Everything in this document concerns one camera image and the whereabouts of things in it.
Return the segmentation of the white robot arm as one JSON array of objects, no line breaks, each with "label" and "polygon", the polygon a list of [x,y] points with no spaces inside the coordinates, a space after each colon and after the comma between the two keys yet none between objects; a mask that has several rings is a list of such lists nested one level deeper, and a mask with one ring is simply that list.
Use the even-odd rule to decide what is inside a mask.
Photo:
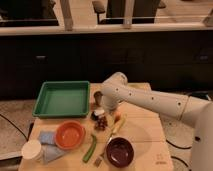
[{"label": "white robot arm", "polygon": [[107,78],[100,91],[106,110],[114,110],[120,101],[125,101],[173,117],[192,127],[194,138],[189,170],[213,171],[213,101],[131,87],[122,72],[116,72]]}]

